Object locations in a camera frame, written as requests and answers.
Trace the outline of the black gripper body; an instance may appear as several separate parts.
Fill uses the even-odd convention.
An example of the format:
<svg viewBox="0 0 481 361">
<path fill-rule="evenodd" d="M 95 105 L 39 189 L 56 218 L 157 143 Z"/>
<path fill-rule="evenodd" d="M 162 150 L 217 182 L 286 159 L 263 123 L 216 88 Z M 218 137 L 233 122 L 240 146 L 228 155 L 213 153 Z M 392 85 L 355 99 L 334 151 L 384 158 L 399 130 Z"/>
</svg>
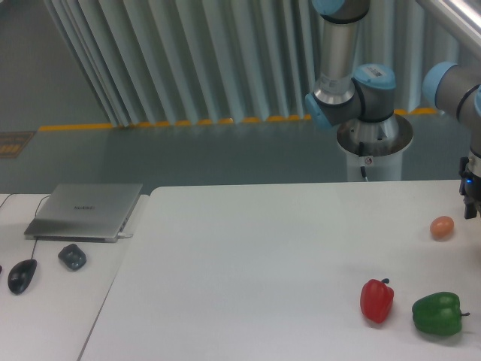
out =
<svg viewBox="0 0 481 361">
<path fill-rule="evenodd" d="M 461 184 L 459 192 L 462 196 L 480 203 L 480 157 L 469 154 L 460 158 L 459 176 Z"/>
</svg>

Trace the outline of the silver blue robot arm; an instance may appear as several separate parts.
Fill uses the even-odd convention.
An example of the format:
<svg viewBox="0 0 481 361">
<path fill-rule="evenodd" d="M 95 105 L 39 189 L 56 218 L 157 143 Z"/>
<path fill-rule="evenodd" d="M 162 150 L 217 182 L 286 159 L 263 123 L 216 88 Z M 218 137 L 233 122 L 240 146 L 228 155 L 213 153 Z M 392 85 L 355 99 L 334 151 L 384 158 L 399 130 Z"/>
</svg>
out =
<svg viewBox="0 0 481 361">
<path fill-rule="evenodd" d="M 320 76 L 305 106 L 320 128 L 337 128 L 337 143 L 346 154 L 349 181 L 398 181 L 403 152 L 413 128 L 394 113 L 393 70 L 376 63 L 354 67 L 358 25 L 369 1 L 314 1 L 324 21 Z M 436 109 L 470 130 L 470 152 L 459 163 L 459 192 L 464 216 L 480 213 L 480 71 L 440 62 L 422 82 L 424 97 Z"/>
</svg>

